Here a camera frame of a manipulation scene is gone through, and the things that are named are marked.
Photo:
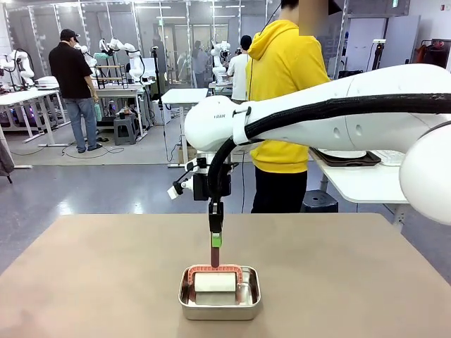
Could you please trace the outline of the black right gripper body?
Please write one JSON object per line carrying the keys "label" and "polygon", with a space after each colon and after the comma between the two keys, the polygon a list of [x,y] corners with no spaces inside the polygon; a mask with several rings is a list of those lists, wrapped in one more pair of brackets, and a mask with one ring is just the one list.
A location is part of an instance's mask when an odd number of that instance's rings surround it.
{"label": "black right gripper body", "polygon": [[229,173],[220,174],[213,184],[214,193],[211,193],[208,175],[194,174],[193,178],[193,198],[195,201],[208,201],[216,197],[225,197],[231,194],[231,175]]}

